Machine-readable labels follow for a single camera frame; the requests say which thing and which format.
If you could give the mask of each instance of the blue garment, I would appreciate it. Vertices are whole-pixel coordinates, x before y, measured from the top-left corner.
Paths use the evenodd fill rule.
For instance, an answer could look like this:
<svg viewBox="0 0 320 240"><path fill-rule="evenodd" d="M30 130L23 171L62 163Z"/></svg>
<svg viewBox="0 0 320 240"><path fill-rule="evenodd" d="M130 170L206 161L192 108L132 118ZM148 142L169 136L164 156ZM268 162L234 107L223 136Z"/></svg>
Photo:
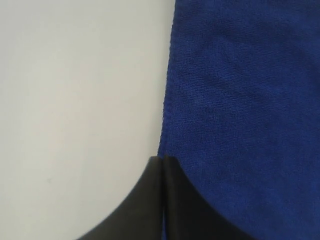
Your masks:
<svg viewBox="0 0 320 240"><path fill-rule="evenodd" d="M320 240L320 1L176 0L160 156L258 240Z"/></svg>

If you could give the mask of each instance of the white wall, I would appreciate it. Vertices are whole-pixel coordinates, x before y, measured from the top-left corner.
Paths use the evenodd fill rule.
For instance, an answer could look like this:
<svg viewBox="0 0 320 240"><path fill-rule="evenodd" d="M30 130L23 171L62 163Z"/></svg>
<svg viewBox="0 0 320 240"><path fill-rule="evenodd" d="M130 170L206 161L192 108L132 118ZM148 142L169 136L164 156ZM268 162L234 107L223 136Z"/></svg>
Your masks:
<svg viewBox="0 0 320 240"><path fill-rule="evenodd" d="M156 155L174 0L0 0L0 240L73 240Z"/></svg>

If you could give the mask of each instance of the black curved edge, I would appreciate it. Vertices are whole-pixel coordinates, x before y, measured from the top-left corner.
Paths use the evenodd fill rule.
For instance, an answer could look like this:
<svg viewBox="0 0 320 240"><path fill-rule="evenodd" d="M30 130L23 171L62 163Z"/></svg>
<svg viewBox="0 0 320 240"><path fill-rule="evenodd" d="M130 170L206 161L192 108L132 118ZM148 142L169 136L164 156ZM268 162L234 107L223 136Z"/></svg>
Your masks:
<svg viewBox="0 0 320 240"><path fill-rule="evenodd" d="M167 240L253 240L202 198L176 158L164 157L162 174Z"/></svg>
<svg viewBox="0 0 320 240"><path fill-rule="evenodd" d="M151 157L139 181L119 207L78 240L161 240L162 160Z"/></svg>

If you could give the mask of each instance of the blue cloth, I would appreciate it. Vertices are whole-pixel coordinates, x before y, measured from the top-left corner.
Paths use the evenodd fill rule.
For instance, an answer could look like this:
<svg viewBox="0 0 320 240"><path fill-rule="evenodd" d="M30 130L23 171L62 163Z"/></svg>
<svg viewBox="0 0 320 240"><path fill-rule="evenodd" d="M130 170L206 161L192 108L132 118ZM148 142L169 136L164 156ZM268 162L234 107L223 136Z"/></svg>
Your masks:
<svg viewBox="0 0 320 240"><path fill-rule="evenodd" d="M320 240L320 1L176 0L160 156L258 240Z"/></svg>

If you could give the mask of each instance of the blue towel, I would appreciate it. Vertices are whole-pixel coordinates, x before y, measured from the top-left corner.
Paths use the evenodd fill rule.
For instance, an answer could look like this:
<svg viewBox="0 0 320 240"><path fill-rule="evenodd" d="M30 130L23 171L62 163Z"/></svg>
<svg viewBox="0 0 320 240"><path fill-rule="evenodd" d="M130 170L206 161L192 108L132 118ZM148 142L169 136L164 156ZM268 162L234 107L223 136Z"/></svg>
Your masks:
<svg viewBox="0 0 320 240"><path fill-rule="evenodd" d="M258 240L320 240L320 1L176 0L158 154Z"/></svg>

